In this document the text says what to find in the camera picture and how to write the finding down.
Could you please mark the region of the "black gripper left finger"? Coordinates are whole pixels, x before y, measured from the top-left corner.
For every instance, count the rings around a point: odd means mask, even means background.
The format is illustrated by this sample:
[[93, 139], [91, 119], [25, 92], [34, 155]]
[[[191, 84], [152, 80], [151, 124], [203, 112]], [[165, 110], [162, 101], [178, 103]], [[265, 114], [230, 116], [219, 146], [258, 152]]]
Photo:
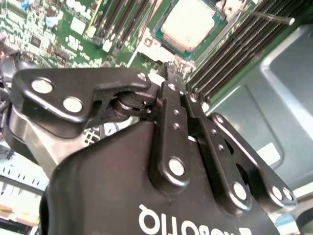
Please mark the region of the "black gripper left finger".
[[148, 175], [164, 193], [177, 178], [174, 109], [179, 93], [170, 69], [160, 86], [133, 68], [25, 69], [13, 76], [7, 127], [49, 181], [70, 155], [141, 122], [154, 125]]

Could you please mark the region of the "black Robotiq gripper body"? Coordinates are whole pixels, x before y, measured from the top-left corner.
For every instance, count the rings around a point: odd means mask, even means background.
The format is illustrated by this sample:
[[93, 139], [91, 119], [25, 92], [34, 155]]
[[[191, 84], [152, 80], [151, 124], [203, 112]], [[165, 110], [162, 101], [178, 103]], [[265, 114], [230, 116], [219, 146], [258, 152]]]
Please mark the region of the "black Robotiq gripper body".
[[43, 235], [276, 235], [257, 202], [232, 215], [213, 196], [199, 147], [190, 141], [191, 181], [174, 195], [148, 175], [154, 125], [137, 123], [67, 157], [40, 205]]

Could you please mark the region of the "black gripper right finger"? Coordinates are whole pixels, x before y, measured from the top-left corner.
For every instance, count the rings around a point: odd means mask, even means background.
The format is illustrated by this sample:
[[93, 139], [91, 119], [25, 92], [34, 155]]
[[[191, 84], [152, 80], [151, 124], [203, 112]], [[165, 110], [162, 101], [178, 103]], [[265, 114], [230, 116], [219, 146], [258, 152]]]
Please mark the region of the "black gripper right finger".
[[297, 200], [288, 186], [220, 114], [206, 116], [174, 68], [177, 178], [191, 188], [175, 200], [178, 215], [248, 216], [289, 211]]

